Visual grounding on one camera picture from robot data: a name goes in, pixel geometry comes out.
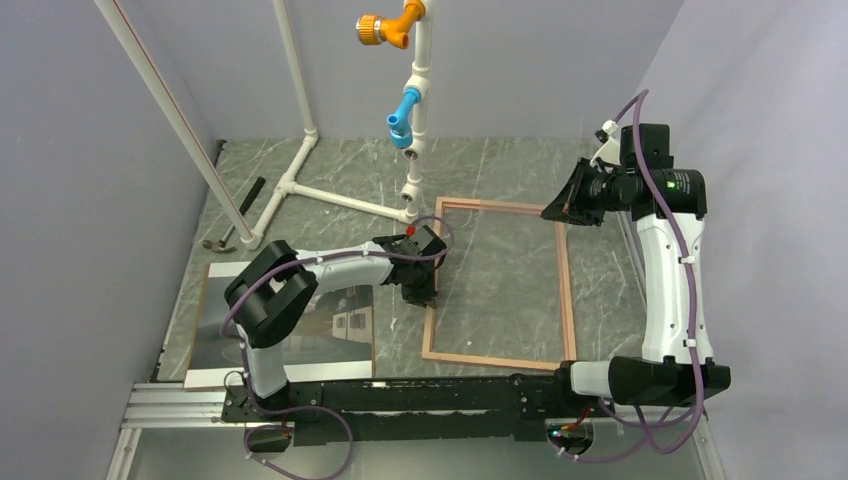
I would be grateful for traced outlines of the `clear glass pane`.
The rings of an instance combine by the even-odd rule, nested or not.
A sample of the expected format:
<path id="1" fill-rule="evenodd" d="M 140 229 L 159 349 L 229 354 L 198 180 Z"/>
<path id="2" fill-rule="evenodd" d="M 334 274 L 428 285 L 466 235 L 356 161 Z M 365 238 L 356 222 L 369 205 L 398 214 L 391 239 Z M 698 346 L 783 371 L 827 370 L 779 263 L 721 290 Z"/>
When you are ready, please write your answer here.
<path id="1" fill-rule="evenodd" d="M 545 206 L 586 138 L 438 140 L 425 170 L 426 197 Z M 557 224 L 538 215 L 446 209 L 457 240 L 438 279 L 434 347 L 439 352 L 554 361 L 564 355 Z M 564 246 L 577 356 L 636 356 L 644 306 L 628 240 L 616 215 L 599 227 L 570 226 Z"/>

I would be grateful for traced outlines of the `photo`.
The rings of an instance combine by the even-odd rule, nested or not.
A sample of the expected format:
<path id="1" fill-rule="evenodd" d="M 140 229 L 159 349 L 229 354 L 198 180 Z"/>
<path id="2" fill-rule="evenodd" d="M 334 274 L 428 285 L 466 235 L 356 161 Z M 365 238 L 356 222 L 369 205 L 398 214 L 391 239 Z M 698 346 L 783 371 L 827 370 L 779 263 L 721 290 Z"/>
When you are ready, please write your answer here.
<path id="1" fill-rule="evenodd" d="M 220 334 L 229 312 L 225 288 L 248 263 L 207 266 L 191 358 L 183 387 L 213 390 L 234 385 L 228 373 L 242 370 L 238 342 Z M 374 302 L 371 286 L 319 294 L 281 344 L 292 382 L 367 379 L 374 375 Z"/>

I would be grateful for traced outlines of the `pink wooden picture frame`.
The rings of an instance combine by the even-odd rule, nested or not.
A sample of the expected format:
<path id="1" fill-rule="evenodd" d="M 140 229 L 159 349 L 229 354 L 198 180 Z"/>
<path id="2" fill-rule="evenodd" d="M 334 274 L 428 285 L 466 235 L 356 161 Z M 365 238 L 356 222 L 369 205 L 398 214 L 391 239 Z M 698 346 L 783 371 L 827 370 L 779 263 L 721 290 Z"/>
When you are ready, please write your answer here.
<path id="1" fill-rule="evenodd" d="M 517 215 L 532 215 L 539 217 L 544 209 L 544 206 L 540 204 L 531 203 L 448 196 L 439 196 L 436 198 L 435 213 L 438 216 L 441 216 L 446 210 L 449 209 L 480 212 L 491 211 Z M 556 235 L 555 246 L 557 247 L 556 265 L 559 281 L 558 294 L 564 357 L 566 360 L 575 360 L 577 357 L 576 330 L 573 314 L 571 277 L 567 252 L 565 225 L 563 223 L 554 223 L 554 232 Z M 512 368 L 519 370 L 537 371 L 556 370 L 561 364 L 561 360 L 556 360 L 554 362 L 546 362 L 538 360 L 522 360 L 434 351 L 433 344 L 436 328 L 436 313 L 437 311 L 435 308 L 428 307 L 426 309 L 421 349 L 421 358 L 423 360 L 464 365 L 478 365 L 486 367 Z"/>

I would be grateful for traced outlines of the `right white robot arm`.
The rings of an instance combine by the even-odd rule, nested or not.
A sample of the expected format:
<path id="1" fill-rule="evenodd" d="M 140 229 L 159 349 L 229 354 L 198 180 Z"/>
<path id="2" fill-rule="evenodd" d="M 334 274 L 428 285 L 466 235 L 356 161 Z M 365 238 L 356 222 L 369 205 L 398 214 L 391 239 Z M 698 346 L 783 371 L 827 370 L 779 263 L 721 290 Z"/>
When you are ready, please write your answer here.
<path id="1" fill-rule="evenodd" d="M 726 390 L 729 367 L 714 360 L 705 326 L 697 265 L 707 214 L 706 183 L 677 169 L 665 124 L 619 126 L 596 133 L 601 146 L 578 160 L 567 183 L 542 210 L 544 220 L 599 226 L 609 212 L 635 223 L 645 274 L 646 327 L 638 358 L 566 361 L 551 388 L 557 411 L 574 415 L 590 397 L 620 405 L 692 407 Z"/>

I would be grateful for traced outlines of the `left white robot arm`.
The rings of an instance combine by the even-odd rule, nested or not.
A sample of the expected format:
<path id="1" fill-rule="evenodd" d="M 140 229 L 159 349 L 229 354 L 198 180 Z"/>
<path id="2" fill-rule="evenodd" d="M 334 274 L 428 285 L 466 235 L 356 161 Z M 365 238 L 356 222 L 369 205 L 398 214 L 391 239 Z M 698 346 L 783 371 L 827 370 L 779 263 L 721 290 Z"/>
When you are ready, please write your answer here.
<path id="1" fill-rule="evenodd" d="M 405 233 L 342 249 L 295 249 L 284 240 L 267 245 L 224 291 L 230 309 L 225 322 L 235 324 L 244 347 L 252 388 L 248 407 L 264 420 L 285 411 L 290 380 L 282 343 L 315 296 L 349 287 L 398 285 L 404 302 L 432 306 L 435 272 L 449 249 L 428 226 L 411 226 Z"/>

